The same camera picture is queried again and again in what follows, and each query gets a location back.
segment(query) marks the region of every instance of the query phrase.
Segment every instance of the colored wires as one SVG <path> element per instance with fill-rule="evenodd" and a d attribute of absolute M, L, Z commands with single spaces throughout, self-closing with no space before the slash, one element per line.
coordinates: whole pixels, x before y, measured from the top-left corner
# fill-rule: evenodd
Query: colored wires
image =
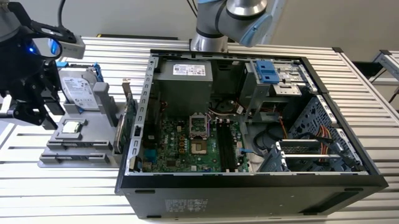
<path fill-rule="evenodd" d="M 167 107 L 168 107 L 168 102 L 160 101 L 160 103 L 162 103 L 160 112 L 163 112 L 164 109 L 167 109 Z"/>
<path fill-rule="evenodd" d="M 287 139 L 287 138 L 289 138 L 289 135 L 287 135 L 287 131 L 286 131 L 286 127 L 285 127 L 283 119 L 282 119 L 282 114 L 281 114 L 281 116 L 279 116 L 279 121 L 281 121 L 282 129 L 283 129 L 283 139 Z"/>
<path fill-rule="evenodd" d="M 321 125 L 317 136 L 331 139 L 331 133 L 325 125 Z M 329 147 L 323 143 L 321 143 L 321 149 L 322 149 L 322 155 L 327 155 Z"/>

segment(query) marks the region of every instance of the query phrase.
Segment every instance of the blue drive bracket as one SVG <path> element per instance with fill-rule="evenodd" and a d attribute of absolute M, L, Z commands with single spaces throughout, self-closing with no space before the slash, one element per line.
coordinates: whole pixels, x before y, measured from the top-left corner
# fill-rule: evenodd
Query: blue drive bracket
<path fill-rule="evenodd" d="M 278 84 L 281 77 L 275 71 L 275 66 L 271 61 L 255 61 L 255 69 L 261 77 L 261 82 L 266 84 Z"/>

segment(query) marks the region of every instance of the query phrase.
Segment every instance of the wire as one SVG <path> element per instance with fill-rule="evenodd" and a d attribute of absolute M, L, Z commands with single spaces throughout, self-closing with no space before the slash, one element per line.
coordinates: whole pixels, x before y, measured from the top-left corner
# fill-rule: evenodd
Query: wire
<path fill-rule="evenodd" d="M 283 129 L 283 138 L 287 139 L 289 138 L 289 135 L 287 135 L 287 131 L 286 131 L 286 127 L 285 127 L 285 124 L 283 124 L 283 120 L 282 120 L 282 117 L 279 117 L 279 120 L 281 120 L 281 125 L 282 125 L 282 129 Z"/>
<path fill-rule="evenodd" d="M 191 5 L 190 1 L 188 1 L 188 0 L 186 0 L 186 1 L 187 1 L 188 5 L 190 5 L 190 8 L 191 8 L 191 10 L 192 10 L 192 13 L 194 13 L 195 17 L 198 17 L 198 14 L 195 13 L 195 10 L 194 10 L 194 8 L 192 8 L 192 5 Z"/>
<path fill-rule="evenodd" d="M 216 112 L 216 111 L 214 111 L 211 108 L 208 108 L 208 110 L 210 110 L 214 114 L 216 114 L 216 115 L 219 115 L 219 116 L 235 115 L 235 113 L 231 113 L 231 111 L 228 111 L 228 112 Z"/>
<path fill-rule="evenodd" d="M 191 1 L 192 1 L 192 5 L 195 7 L 195 11 L 199 11 L 198 6 L 195 5 L 195 1 L 194 0 L 191 0 Z"/>
<path fill-rule="evenodd" d="M 397 93 L 394 93 L 394 95 L 393 95 L 391 99 L 389 100 L 389 103 L 393 103 L 393 101 L 394 101 L 395 97 L 397 97 Z"/>
<path fill-rule="evenodd" d="M 63 9 L 64 9 L 66 0 L 62 0 L 60 6 L 58 8 L 58 26 L 64 27 L 63 25 Z"/>
<path fill-rule="evenodd" d="M 375 77 L 375 79 L 370 82 L 370 83 L 374 83 L 374 81 L 381 77 L 382 74 L 385 74 L 387 71 L 387 69 Z"/>

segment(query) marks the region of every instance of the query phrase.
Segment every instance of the label sticker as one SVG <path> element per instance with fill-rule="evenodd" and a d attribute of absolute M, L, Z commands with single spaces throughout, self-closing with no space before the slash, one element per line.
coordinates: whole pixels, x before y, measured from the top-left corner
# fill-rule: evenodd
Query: label sticker
<path fill-rule="evenodd" d="M 243 109 L 244 109 L 244 108 L 243 108 L 242 106 L 238 107 L 238 114 L 242 114 L 242 113 L 243 113 Z"/>
<path fill-rule="evenodd" d="M 207 199 L 166 199 L 168 212 L 200 212 L 206 211 Z"/>
<path fill-rule="evenodd" d="M 206 76 L 206 66 L 198 64 L 176 64 L 174 65 L 174 75 Z"/>
<path fill-rule="evenodd" d="M 63 82 L 75 104 L 82 109 L 99 109 L 88 81 L 83 78 L 66 77 Z"/>

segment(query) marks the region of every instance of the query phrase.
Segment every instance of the slotted metal surface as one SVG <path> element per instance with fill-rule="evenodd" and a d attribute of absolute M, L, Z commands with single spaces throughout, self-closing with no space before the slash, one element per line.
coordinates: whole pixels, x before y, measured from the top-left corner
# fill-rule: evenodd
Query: slotted metal surface
<path fill-rule="evenodd" d="M 99 62 L 111 95 L 124 101 L 120 83 L 130 79 L 134 97 L 139 98 L 150 49 L 187 50 L 187 41 L 86 38 L 83 60 Z M 399 223 L 399 121 L 398 114 L 369 85 L 345 54 L 331 48 L 263 45 L 251 49 L 230 45 L 231 53 L 305 56 L 323 80 L 354 132 L 390 187 L 354 203 L 329 217 L 273 220 L 262 217 L 240 219 L 187 219 L 188 223 L 313 223 L 397 224 Z M 39 168 L 36 162 L 52 132 L 35 126 L 10 125 L 0 135 L 8 139 L 0 149 L 0 223 L 144 223 L 138 220 L 123 196 L 114 194 L 118 169 Z"/>

